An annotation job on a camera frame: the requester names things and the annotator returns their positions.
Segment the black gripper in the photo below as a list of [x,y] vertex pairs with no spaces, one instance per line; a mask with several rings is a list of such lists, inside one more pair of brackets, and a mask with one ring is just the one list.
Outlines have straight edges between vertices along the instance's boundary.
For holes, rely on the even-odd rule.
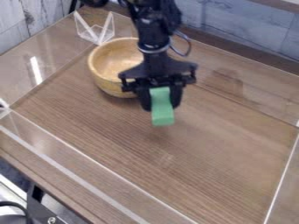
[[199,65],[177,60],[167,52],[145,54],[144,60],[117,75],[124,92],[136,93],[144,111],[152,110],[149,88],[171,88],[171,104],[176,109],[183,98],[183,88],[196,82]]

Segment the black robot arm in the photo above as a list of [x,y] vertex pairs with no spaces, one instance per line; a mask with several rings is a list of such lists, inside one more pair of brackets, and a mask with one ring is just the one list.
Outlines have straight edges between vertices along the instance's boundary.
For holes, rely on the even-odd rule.
[[180,106],[183,89],[196,82],[197,64],[172,58],[168,49],[180,56],[191,53],[192,43],[177,31],[181,12],[173,0],[116,0],[127,7],[131,21],[137,32],[137,49],[143,62],[123,71],[121,90],[136,94],[145,111],[153,111],[152,89],[168,88],[169,104]]

